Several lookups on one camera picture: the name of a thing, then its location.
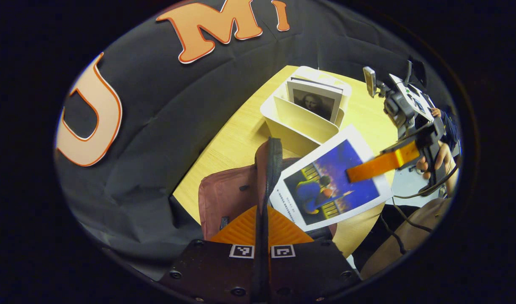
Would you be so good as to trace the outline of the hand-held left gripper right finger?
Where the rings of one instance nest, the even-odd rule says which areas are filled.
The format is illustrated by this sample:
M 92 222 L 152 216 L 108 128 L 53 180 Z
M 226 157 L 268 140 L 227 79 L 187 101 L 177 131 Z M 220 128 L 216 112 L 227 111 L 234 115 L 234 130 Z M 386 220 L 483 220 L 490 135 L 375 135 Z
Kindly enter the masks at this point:
M 328 303 L 361 283 L 331 240 L 314 240 L 290 219 L 266 208 L 269 303 Z

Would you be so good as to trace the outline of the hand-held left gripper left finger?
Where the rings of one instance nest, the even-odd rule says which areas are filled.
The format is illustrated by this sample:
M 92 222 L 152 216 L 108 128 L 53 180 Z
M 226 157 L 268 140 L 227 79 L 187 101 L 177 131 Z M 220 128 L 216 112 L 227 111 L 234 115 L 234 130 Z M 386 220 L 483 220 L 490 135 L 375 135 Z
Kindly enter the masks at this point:
M 210 240 L 193 240 L 159 280 L 197 304 L 250 304 L 256 206 Z

